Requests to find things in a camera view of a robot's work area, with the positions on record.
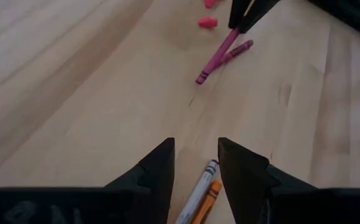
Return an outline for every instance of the pink crayon fragment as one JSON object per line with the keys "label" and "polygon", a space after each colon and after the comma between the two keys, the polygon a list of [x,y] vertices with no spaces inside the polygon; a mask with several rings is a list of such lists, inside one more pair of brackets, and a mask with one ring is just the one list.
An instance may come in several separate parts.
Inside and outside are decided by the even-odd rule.
{"label": "pink crayon fragment", "polygon": [[205,0],[205,7],[207,9],[212,9],[214,4],[215,4],[215,0]]}
{"label": "pink crayon fragment", "polygon": [[203,28],[211,29],[217,27],[217,19],[204,17],[198,21],[198,25]]}

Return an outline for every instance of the wooden table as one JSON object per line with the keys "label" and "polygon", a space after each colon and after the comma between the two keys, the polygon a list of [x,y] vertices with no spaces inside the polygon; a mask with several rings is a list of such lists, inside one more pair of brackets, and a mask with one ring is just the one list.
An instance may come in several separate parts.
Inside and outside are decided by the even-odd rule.
{"label": "wooden table", "polygon": [[[317,187],[360,187],[360,33],[282,0],[198,86],[230,5],[0,0],[0,186],[103,186],[172,136],[172,223],[224,136]],[[207,223],[230,222],[222,191]]]}

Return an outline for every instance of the broken crayon piece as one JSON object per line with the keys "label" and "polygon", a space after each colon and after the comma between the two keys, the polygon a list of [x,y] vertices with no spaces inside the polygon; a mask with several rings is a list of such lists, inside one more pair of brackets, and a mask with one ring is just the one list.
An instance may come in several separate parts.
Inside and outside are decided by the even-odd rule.
{"label": "broken crayon piece", "polygon": [[217,19],[211,17],[203,17],[198,21],[198,25],[202,28],[211,29],[217,27]]}
{"label": "broken crayon piece", "polygon": [[205,0],[205,7],[207,9],[212,9],[213,5],[215,4],[216,0]]}

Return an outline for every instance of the white crayon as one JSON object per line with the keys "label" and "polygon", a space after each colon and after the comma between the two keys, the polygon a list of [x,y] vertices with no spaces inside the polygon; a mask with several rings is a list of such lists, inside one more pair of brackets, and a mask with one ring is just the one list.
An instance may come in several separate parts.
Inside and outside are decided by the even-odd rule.
{"label": "white crayon", "polygon": [[218,166],[219,163],[215,160],[208,162],[202,177],[199,179],[198,184],[195,186],[192,194],[188,198],[186,205],[181,211],[179,218],[176,220],[176,224],[188,224],[192,221],[192,218],[194,218],[194,215],[197,212],[199,204],[211,186],[213,176],[216,173]]}

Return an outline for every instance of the orange crayon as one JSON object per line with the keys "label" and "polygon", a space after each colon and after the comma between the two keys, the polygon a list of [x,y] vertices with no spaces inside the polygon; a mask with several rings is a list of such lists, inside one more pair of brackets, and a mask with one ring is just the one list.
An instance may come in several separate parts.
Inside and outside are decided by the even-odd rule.
{"label": "orange crayon", "polygon": [[206,193],[206,196],[202,201],[201,206],[198,209],[197,214],[195,215],[192,221],[192,224],[205,223],[205,220],[209,212],[211,212],[213,204],[215,203],[216,198],[221,189],[222,189],[222,182],[219,180],[213,181],[208,193]]}

